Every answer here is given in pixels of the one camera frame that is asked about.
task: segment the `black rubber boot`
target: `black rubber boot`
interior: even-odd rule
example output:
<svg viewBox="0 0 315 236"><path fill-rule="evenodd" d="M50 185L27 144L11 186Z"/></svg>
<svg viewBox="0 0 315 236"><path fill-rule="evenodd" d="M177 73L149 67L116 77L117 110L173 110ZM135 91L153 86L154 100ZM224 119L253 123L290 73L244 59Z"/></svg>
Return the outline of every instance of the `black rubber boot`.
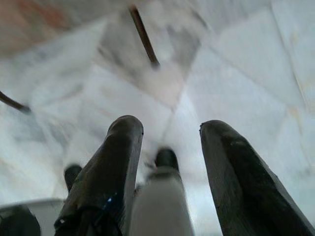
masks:
<svg viewBox="0 0 315 236"><path fill-rule="evenodd" d="M69 192L81 170L82 170L81 166L71 165L64 171L64 180Z"/></svg>
<svg viewBox="0 0 315 236"><path fill-rule="evenodd" d="M177 157L173 150L169 148L163 148L157 153L156 157L156 166L157 167L172 167L179 171Z"/></svg>

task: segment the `blurred object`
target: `blurred object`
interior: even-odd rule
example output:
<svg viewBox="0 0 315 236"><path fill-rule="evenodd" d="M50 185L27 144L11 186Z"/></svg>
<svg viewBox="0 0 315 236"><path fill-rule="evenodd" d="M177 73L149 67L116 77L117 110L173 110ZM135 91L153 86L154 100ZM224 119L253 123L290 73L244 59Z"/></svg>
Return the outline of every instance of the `blurred object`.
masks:
<svg viewBox="0 0 315 236"><path fill-rule="evenodd" d="M40 236L40 226L27 208L14 207L0 221L1 236Z"/></svg>
<svg viewBox="0 0 315 236"><path fill-rule="evenodd" d="M1 91L0 91L0 101L4 102L6 105L13 107L21 112L24 113L28 113L30 112L30 108L27 106L24 106L14 100L12 100L11 98L7 97L6 95L4 95Z"/></svg>
<svg viewBox="0 0 315 236"><path fill-rule="evenodd" d="M194 235L175 153L161 149L156 165L148 182L137 191L128 235Z"/></svg>
<svg viewBox="0 0 315 236"><path fill-rule="evenodd" d="M132 116L111 124L104 143L80 172L58 220L57 236L125 235L129 228L143 127Z"/></svg>
<svg viewBox="0 0 315 236"><path fill-rule="evenodd" d="M0 59L88 24L141 0L2 0Z"/></svg>
<svg viewBox="0 0 315 236"><path fill-rule="evenodd" d="M67 185L68 191L70 192L75 179L78 177L81 172L82 167L79 165L71 165L64 172L64 180Z"/></svg>
<svg viewBox="0 0 315 236"><path fill-rule="evenodd" d="M129 11L130 11L131 17L134 21L134 24L137 28L137 31L139 33L142 44L143 44L143 46L147 52L147 55L150 59L151 65L153 67L159 66L158 59L154 53L154 50L152 48L152 44L150 42L150 39L148 37L148 34L147 34L146 29L144 27L144 24L141 20L141 16L139 14L137 7L135 5L132 5L131 7L129 7Z"/></svg>
<svg viewBox="0 0 315 236"><path fill-rule="evenodd" d="M278 177L244 137L218 120L203 123L200 136L224 236L315 236Z"/></svg>

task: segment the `leg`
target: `leg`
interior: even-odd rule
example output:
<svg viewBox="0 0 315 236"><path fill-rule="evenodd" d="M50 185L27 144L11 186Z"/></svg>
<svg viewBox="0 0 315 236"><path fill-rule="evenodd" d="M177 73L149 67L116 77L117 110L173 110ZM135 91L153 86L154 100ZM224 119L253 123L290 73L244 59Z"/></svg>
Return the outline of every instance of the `leg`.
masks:
<svg viewBox="0 0 315 236"><path fill-rule="evenodd" d="M71 187L58 220L57 236L126 234L129 227L143 127L132 116L118 118L104 143Z"/></svg>
<svg viewBox="0 0 315 236"><path fill-rule="evenodd" d="M27 106L24 106L14 100L12 100L11 98L7 97L6 95L4 95L1 91L0 91L0 101L4 102L6 105L13 107L21 112L29 112L30 108Z"/></svg>
<svg viewBox="0 0 315 236"><path fill-rule="evenodd" d="M277 176L244 137L218 120L203 123L200 136L224 236L315 236Z"/></svg>
<svg viewBox="0 0 315 236"><path fill-rule="evenodd" d="M193 235L174 152L161 150L156 165L157 171L135 197L129 235Z"/></svg>

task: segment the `white marble tile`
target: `white marble tile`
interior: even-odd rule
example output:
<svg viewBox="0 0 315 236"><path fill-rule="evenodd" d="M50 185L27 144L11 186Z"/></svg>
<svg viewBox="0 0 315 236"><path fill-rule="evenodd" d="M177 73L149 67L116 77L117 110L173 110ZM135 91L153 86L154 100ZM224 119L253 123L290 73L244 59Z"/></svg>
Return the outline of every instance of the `white marble tile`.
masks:
<svg viewBox="0 0 315 236"><path fill-rule="evenodd" d="M192 4L215 32L220 32L245 16L245 11L239 1L194 0Z"/></svg>
<svg viewBox="0 0 315 236"><path fill-rule="evenodd" d="M3 162L0 204L49 198L62 168L62 156L52 149L37 114L7 108L1 116L0 161Z"/></svg>
<svg viewBox="0 0 315 236"><path fill-rule="evenodd" d="M105 24L106 20L101 19L1 61L2 91L22 103L30 103L34 89L47 78L87 66L96 54Z"/></svg>
<svg viewBox="0 0 315 236"><path fill-rule="evenodd" d="M285 105L264 88L231 67L211 49L201 49L163 140L163 144L177 154L195 229L220 233L202 155L200 124L211 119L223 120L264 156L273 147L285 115ZM191 192L194 185L199 186L200 194Z"/></svg>
<svg viewBox="0 0 315 236"><path fill-rule="evenodd" d="M96 61L173 108L208 28L185 1L149 1L139 6L139 13L159 68L151 67L127 10L108 24Z"/></svg>
<svg viewBox="0 0 315 236"><path fill-rule="evenodd" d="M314 124L306 111L288 110L273 147L262 156L311 223L315 222Z"/></svg>
<svg viewBox="0 0 315 236"><path fill-rule="evenodd" d="M123 115L137 117L144 126L144 137L160 140L171 110L151 96L95 65L86 82L84 96L103 110L111 122Z"/></svg>
<svg viewBox="0 0 315 236"><path fill-rule="evenodd" d="M315 2L278 1L273 12L304 99L315 112Z"/></svg>
<svg viewBox="0 0 315 236"><path fill-rule="evenodd" d="M71 164L78 164L84 167L102 143L103 139L78 129L69 144L65 161L63 162L63 170Z"/></svg>
<svg viewBox="0 0 315 236"><path fill-rule="evenodd" d="M270 9L226 29L212 41L212 47L280 101L304 105Z"/></svg>

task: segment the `floor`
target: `floor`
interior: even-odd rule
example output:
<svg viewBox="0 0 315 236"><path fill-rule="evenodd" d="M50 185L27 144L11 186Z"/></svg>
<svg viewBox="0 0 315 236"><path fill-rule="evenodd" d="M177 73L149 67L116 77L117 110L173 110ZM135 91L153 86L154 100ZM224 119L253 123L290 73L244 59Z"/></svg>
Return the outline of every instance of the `floor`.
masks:
<svg viewBox="0 0 315 236"><path fill-rule="evenodd" d="M112 121L144 125L137 182L159 147L179 159L197 236L219 236L199 126L245 136L315 225L315 1L153 0L139 5L158 69L127 10L0 61L0 204L65 198Z"/></svg>

